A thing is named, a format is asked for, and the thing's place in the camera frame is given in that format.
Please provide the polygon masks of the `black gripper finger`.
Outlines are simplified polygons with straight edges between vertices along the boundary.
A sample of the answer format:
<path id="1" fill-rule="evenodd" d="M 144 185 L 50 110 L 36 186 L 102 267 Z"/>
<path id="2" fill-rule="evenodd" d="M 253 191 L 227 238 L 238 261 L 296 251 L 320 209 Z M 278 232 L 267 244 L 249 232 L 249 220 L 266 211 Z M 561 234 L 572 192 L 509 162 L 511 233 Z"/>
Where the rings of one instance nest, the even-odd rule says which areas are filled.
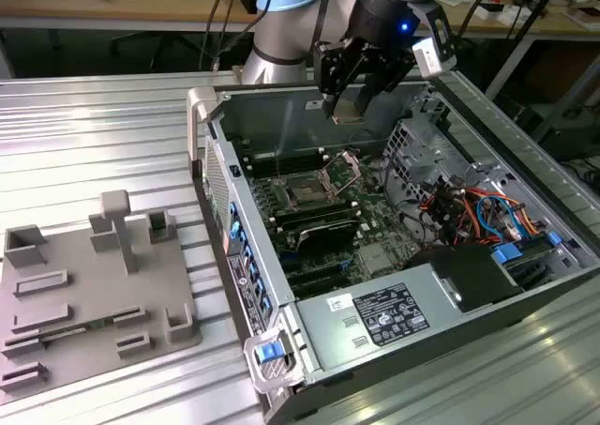
<path id="1" fill-rule="evenodd" d="M 393 91 L 404 80 L 415 64 L 413 52 L 407 48 L 399 51 L 386 62 L 381 62 L 376 70 L 365 79 L 355 102 L 355 110 L 364 114 L 370 102 L 382 92 Z"/>
<path id="2" fill-rule="evenodd" d="M 362 38 L 314 44 L 314 78 L 323 95 L 322 110 L 326 117 L 333 116 L 341 94 L 357 77 L 364 46 Z"/>

